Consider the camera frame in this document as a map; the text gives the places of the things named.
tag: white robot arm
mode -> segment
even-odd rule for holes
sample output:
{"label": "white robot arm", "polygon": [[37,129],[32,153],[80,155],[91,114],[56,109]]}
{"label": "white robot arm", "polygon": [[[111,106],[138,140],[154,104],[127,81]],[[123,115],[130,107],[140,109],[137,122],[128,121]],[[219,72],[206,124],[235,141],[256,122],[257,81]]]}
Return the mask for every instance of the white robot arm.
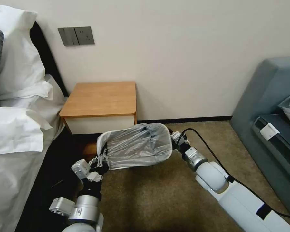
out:
{"label": "white robot arm", "polygon": [[[244,231],[290,232],[290,225],[251,190],[217,163],[208,163],[202,154],[189,145],[185,134],[170,133],[173,149],[182,154],[188,166],[196,173],[196,181],[218,201]],[[102,231],[103,215],[99,211],[99,202],[102,197],[100,190],[103,174],[109,169],[106,153],[105,146],[103,154],[99,154],[89,164],[85,160],[80,160],[72,166],[72,170],[84,184],[76,203],[65,198],[57,198],[51,204],[49,210],[68,216],[68,221],[73,223],[63,232]]]}
{"label": "white robot arm", "polygon": [[220,165],[207,159],[179,132],[171,138],[188,166],[196,172],[196,181],[246,232],[290,232],[290,225],[265,202],[230,176]]}

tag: white drawer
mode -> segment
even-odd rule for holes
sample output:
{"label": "white drawer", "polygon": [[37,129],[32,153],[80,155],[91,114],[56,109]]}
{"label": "white drawer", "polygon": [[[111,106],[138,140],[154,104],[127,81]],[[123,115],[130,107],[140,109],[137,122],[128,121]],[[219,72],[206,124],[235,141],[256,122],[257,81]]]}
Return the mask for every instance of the white drawer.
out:
{"label": "white drawer", "polygon": [[126,129],[134,125],[133,115],[112,117],[65,118],[72,134],[96,134]]}

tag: baseboard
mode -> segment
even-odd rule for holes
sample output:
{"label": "baseboard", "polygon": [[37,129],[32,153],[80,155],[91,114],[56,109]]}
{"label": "baseboard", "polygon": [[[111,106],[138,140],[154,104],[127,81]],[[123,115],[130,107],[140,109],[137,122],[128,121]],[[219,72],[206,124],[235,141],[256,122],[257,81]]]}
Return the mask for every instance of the baseboard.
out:
{"label": "baseboard", "polygon": [[157,120],[138,120],[140,123],[185,123],[185,122],[201,122],[201,121],[229,121],[232,116],[216,116],[216,117],[201,117],[201,118],[183,118],[183,119],[157,119]]}

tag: black cable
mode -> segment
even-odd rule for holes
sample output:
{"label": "black cable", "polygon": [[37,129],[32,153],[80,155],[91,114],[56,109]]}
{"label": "black cable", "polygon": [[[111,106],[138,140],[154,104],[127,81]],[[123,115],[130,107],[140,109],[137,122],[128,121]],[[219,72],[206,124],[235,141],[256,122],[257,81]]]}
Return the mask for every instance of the black cable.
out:
{"label": "black cable", "polygon": [[[202,136],[193,128],[187,128],[185,129],[179,136],[178,140],[177,140],[177,143],[176,143],[176,148],[178,147],[178,143],[181,139],[181,137],[183,136],[183,134],[186,132],[186,131],[193,131],[195,132],[199,138],[202,140],[202,142],[205,144],[205,146],[207,147],[207,149],[210,151],[210,153],[213,155],[213,157],[217,160],[217,162],[219,163],[219,165],[224,169],[224,171],[231,177],[233,177],[232,175],[229,174],[229,172],[226,170],[226,168],[222,165],[222,163],[220,162],[220,160],[217,158],[217,156],[214,154],[214,152],[211,150],[211,148],[207,145],[206,141],[202,138]],[[249,191],[251,191],[256,197],[258,197],[261,201],[263,201],[265,203],[264,200],[261,199],[261,197],[259,197],[253,190],[251,190],[248,186],[246,186],[245,184],[243,184],[241,181],[239,181],[238,179],[236,179],[235,177],[233,177],[234,180],[236,182],[238,182],[239,184],[243,185],[244,187],[246,187]],[[283,214],[283,213],[280,213],[278,211],[276,211],[275,209],[273,209],[272,207],[270,207],[275,213],[277,213],[278,215],[280,216],[283,216],[285,218],[290,218],[290,215],[287,215],[287,214]]]}

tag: wall switch panel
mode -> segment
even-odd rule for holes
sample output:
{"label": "wall switch panel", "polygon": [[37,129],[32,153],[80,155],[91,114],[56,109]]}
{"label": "wall switch panel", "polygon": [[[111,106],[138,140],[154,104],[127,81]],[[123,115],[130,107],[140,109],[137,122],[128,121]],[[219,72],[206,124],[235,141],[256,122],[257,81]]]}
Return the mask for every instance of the wall switch panel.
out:
{"label": "wall switch panel", "polygon": [[80,45],[94,44],[91,27],[75,27],[74,30]]}
{"label": "wall switch panel", "polygon": [[94,44],[91,27],[58,28],[64,46]]}

